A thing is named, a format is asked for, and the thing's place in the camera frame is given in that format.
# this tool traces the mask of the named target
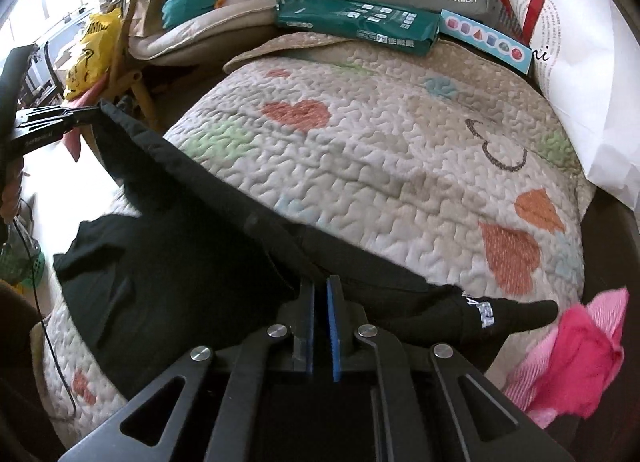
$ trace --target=white paper bag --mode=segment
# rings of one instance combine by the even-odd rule
[[[510,0],[520,25],[530,0]],[[640,45],[611,0],[545,0],[536,79],[584,174],[640,210]]]

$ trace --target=pink cloth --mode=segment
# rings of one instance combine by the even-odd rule
[[[69,101],[68,103],[63,103],[63,106],[68,108],[77,108],[78,106],[89,106],[93,105],[100,94],[104,90],[104,87],[107,84],[107,79],[109,75],[105,74],[98,82],[89,88],[84,94],[80,97],[75,98],[73,101]],[[62,143],[65,145],[66,149],[69,150],[69,153],[74,158],[74,161],[78,162],[80,159],[80,128],[74,128],[68,134],[62,138]]]
[[[588,418],[620,371],[626,288],[567,310],[557,326],[507,376],[504,393],[546,428],[558,415]]]

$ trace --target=quilted blanket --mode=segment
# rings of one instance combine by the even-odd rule
[[[276,38],[226,65],[229,77],[166,138],[203,168],[301,220],[472,296],[580,299],[580,214],[593,191],[542,95],[449,41],[426,57],[314,33]],[[123,197],[112,212],[135,211]],[[49,334],[77,395],[56,428],[67,445],[123,405],[62,298]],[[514,334],[500,385],[546,330]],[[71,406],[52,359],[47,405]]]

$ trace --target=green box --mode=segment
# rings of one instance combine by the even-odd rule
[[[440,13],[365,0],[278,0],[276,24],[373,41],[423,56],[438,37]]]

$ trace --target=red stripe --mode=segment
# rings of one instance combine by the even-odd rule
[[[507,11],[507,13],[511,14],[513,12],[513,7],[511,7],[511,2],[509,0],[500,0],[500,1],[504,5],[504,9]]]
[[[522,25],[522,37],[524,38],[524,43],[527,46],[530,46],[533,29],[538,22],[543,5],[545,5],[545,0],[531,0],[529,2],[529,9],[527,9],[527,15],[525,16],[524,24]]]

